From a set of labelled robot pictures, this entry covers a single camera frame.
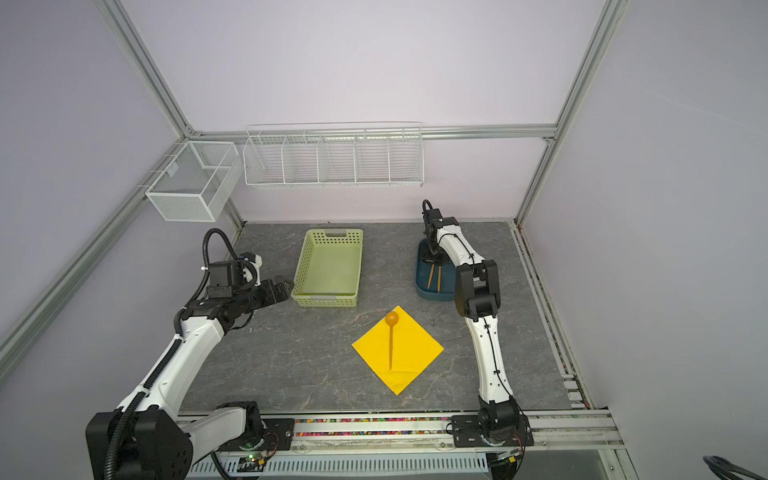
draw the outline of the yellow napkin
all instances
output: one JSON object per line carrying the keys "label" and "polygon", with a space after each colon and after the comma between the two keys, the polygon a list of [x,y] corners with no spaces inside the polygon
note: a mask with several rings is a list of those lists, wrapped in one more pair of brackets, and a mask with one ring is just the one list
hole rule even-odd
{"label": "yellow napkin", "polygon": [[381,319],[352,344],[371,370],[400,395],[443,348],[405,310],[397,306],[398,322],[392,333],[392,369],[389,369],[389,325]]}

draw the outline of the wire shelf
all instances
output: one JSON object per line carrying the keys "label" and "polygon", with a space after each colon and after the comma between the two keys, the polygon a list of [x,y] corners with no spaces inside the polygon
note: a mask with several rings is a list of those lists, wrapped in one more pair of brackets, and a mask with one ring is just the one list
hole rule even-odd
{"label": "wire shelf", "polygon": [[147,189],[167,221],[215,222],[243,163],[234,142],[187,141]]}
{"label": "wire shelf", "polygon": [[255,188],[376,187],[424,183],[420,124],[339,124],[323,134],[279,125],[247,127],[246,184]]}

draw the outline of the green basket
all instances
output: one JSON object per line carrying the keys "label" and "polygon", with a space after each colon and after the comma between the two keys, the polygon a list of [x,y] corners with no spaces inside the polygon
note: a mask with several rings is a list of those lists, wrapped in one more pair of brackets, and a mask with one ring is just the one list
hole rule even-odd
{"label": "green basket", "polygon": [[291,297],[301,306],[357,306],[362,230],[313,228],[306,232]]}

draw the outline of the robotic arm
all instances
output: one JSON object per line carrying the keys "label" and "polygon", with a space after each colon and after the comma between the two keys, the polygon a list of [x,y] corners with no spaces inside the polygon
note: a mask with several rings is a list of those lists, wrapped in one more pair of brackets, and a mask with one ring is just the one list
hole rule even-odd
{"label": "robotic arm", "polygon": [[512,395],[498,343],[498,308],[502,304],[498,267],[472,248],[454,217],[443,217],[429,200],[422,202],[427,261],[445,256],[456,266],[455,303],[465,317],[478,361],[480,409],[478,421],[483,441],[498,445],[517,434],[528,421]]}
{"label": "robotic arm", "polygon": [[[208,262],[207,245],[213,233],[224,239],[232,260]],[[262,280],[261,258],[252,253],[236,255],[218,229],[206,233],[203,258],[203,281],[174,317],[176,334],[163,355],[113,412],[98,413],[88,423],[85,436],[95,480],[178,480],[195,462],[231,439],[242,436],[243,443],[254,447],[264,442],[264,424],[255,402],[221,406],[183,427],[176,423],[192,380],[235,320],[286,300],[292,287],[280,277]],[[206,284],[207,295],[199,300]]]}

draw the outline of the white wall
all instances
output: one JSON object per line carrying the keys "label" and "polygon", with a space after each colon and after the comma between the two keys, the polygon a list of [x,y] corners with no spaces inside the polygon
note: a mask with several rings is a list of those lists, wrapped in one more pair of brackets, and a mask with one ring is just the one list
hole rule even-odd
{"label": "white wall", "polygon": [[0,3],[0,336],[175,139],[93,2]]}
{"label": "white wall", "polygon": [[422,200],[459,218],[513,218],[538,165],[541,138],[424,142],[422,187],[254,190],[233,200],[248,221],[421,219]]}
{"label": "white wall", "polygon": [[124,0],[202,131],[554,123],[603,0]]}
{"label": "white wall", "polygon": [[768,475],[768,4],[632,2],[524,224],[641,478]]}
{"label": "white wall", "polygon": [[[200,245],[226,217],[166,222],[147,202],[77,295],[0,387],[3,478],[91,477],[85,426],[144,378],[200,283]],[[224,258],[219,237],[212,261]]]}

